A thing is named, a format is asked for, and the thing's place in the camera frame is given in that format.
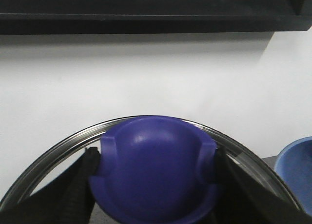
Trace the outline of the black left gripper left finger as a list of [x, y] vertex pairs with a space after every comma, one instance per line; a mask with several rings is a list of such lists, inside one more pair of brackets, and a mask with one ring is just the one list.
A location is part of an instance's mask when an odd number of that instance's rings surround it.
[[0, 213], [2, 224], [87, 224], [95, 205], [88, 179], [98, 166], [96, 147], [85, 150], [44, 188]]

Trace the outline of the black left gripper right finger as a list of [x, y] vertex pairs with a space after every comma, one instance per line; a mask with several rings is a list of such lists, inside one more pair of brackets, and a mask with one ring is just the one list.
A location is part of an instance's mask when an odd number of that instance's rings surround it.
[[310, 224], [311, 216], [265, 189], [226, 155], [215, 155], [221, 196], [213, 210], [218, 224]]

